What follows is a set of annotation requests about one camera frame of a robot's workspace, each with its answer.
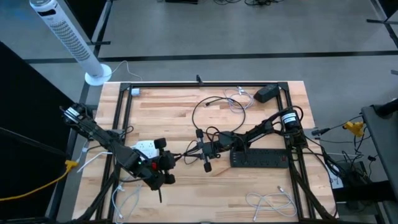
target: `yellow cable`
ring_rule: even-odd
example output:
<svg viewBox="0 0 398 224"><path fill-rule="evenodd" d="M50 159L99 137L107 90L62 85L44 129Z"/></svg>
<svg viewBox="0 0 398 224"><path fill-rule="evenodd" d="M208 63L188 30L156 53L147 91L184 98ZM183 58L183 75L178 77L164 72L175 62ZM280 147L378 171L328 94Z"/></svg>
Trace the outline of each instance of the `yellow cable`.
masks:
<svg viewBox="0 0 398 224"><path fill-rule="evenodd" d="M31 192L27 192L26 194L22 194L22 195L18 195L18 196L12 196L12 197L8 197L8 198L0 198L0 202L6 201L6 200L14 200L14 199L19 199L19 198L22 198L22 197L26 197L26 196L31 195L31 194L39 191L39 190L42 190L42 189L46 188L46 187L48 187L48 186L50 186L50 185L52 185L54 183L57 183L59 180L64 178L72 170L72 168L77 166L78 163L75 162L75 161L65 161L65 164L67 165L67 170L59 178L51 181L50 183L48 183L46 185L41 186L41 187L39 187L39 188L37 188L35 190L32 190Z"/></svg>

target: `gray floor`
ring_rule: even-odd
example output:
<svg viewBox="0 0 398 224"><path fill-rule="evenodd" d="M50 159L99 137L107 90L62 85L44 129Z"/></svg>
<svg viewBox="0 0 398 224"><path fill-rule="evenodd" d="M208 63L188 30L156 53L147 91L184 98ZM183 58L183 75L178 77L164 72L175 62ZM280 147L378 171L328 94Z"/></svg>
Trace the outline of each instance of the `gray floor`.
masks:
<svg viewBox="0 0 398 224"><path fill-rule="evenodd" d="M219 6L213 1L169 4L156 0L114 2L100 57L290 52L397 50L386 28L368 24L377 14L367 0L285 0L270 7L243 2ZM27 1L0 0L0 39L22 58L70 57ZM397 56L186 60L130 62L130 70L145 81L303 80L318 127L330 127L356 116L362 106L385 103L398 95ZM115 68L118 63L107 63ZM83 70L77 63L32 65L72 100L80 98ZM137 80L123 65L111 81ZM91 87L88 104L97 104L101 87ZM350 141L342 129L325 139ZM353 153L350 144L324 144L328 152ZM376 155L371 140L362 146ZM372 179L386 180L379 161ZM72 215L79 176L68 178L61 220ZM357 219L342 217L344 220Z"/></svg>

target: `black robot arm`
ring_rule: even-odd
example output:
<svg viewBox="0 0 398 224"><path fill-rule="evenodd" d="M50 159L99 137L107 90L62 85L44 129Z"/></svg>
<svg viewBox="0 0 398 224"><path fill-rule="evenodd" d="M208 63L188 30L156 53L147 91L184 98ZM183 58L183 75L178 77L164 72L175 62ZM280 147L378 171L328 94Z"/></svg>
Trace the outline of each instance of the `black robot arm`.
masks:
<svg viewBox="0 0 398 224"><path fill-rule="evenodd" d="M118 134L99 127L92 118L92 112L84 104L75 103L66 111L63 110L63 118L79 134L97 140L101 146L111 151L117 165L132 176L141 178L152 190L159 190L162 184L175 182L174 176L169 174L169 170L175 166L175 159L170 151L163 150L166 146L164 138L154 141L159 156L149 159L141 151L124 146Z"/></svg>
<svg viewBox="0 0 398 224"><path fill-rule="evenodd" d="M281 117L281 122L284 124L283 131L275 130L273 127L273 121L278 117ZM217 130L217 132L214 133L218 136L217 141L204 143L203 131L201 129L197 129L198 144L194 148L188 150L184 154L184 156L197 157L201 160L204 160L205 171L210 172L211 165L209 160L214 158L220 158L221 152L229 150L246 152L254 141L257 141L265 135L273 133L284 136L289 135L289 137L291 137L289 138L290 146L304 146L307 143L305 140L305 136L303 135L301 123L299 121L299 117L297 116L297 112L292 107L289 107L273 114L269 118L262 121L259 125L256 125L251 130L246 131L244 134L237 134L229 131L219 132Z"/></svg>

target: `power adapter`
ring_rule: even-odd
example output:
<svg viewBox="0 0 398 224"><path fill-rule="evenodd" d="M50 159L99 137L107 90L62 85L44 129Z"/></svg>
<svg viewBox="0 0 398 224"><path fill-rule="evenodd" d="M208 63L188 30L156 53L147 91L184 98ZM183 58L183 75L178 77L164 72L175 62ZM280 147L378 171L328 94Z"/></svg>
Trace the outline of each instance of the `power adapter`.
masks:
<svg viewBox="0 0 398 224"><path fill-rule="evenodd" d="M371 162L374 162L374 161L376 161L376 157L368 156L368 160L371 161Z"/></svg>
<svg viewBox="0 0 398 224"><path fill-rule="evenodd" d="M254 95L254 99L256 99L260 103L265 103L272 99L273 97L279 94L279 87L277 84L269 84L262 87L257 93Z"/></svg>

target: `wooden table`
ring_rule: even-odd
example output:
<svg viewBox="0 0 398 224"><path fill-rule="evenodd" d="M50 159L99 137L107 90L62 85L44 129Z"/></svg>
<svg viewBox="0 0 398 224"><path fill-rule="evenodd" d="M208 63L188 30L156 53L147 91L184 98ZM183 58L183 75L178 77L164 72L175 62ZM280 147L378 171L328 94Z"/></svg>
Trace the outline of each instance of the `wooden table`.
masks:
<svg viewBox="0 0 398 224"><path fill-rule="evenodd" d="M112 128L119 85L120 83L106 83L103 87L96 121L104 129ZM300 106L304 110L303 128L313 128L314 121L304 82L289 82L289 88L293 105ZM132 99L129 124L134 126L134 131L127 135L126 145L132 146L141 140L166 138L167 150L184 152L188 143L196 139L195 127L191 121L193 108L206 97L223 96L224 89L225 87L141 89L141 95ZM255 94L259 88L244 87L244 89ZM244 96L237 96L235 99L244 104L248 101ZM277 112L276 100L264 104L256 101L246 110L246 121L236 132L243 133L253 128L275 112ZM222 101L206 108L201 106L195 112L195 122L203 130L208 126L216 126L221 131L232 130L240 124L242 118L242 114L232 113L228 104ZM315 144L310 142L309 146L315 152L320 152L320 148ZM276 134L256 141L252 147L285 148L282 137ZM102 150L98 148L90 151L86 160ZM304 158L312 192L333 214L335 201L325 169L313 155L306 154ZM163 203L159 203L157 191L151 191L144 184L139 202L131 217L125 217L120 222L252 222L255 208L246 203L247 193L257 192L261 195L277 193L279 185L293 196L289 169L230 168L229 152L222 153L220 159L213 159L210 162L213 170L206 173L202 161L196 161L188 166L179 160L175 169L171 170L176 177L176 183L162 186ZM86 210L99 192L104 163L105 156L84 169L74 218ZM136 188L136 185L136 183L124 184L126 191L118 193L118 205ZM258 202L256 198L252 199L253 203ZM271 201L278 206L285 204L287 199L272 197ZM109 194L105 202L104 217L108 211ZM304 214L308 214L302 192L301 202ZM127 215L134 203L135 197L128 200L122 209L122 214ZM290 206L283 211L292 213L293 208ZM297 216L284 217L277 212L261 211L256 221L296 222L298 219Z"/></svg>

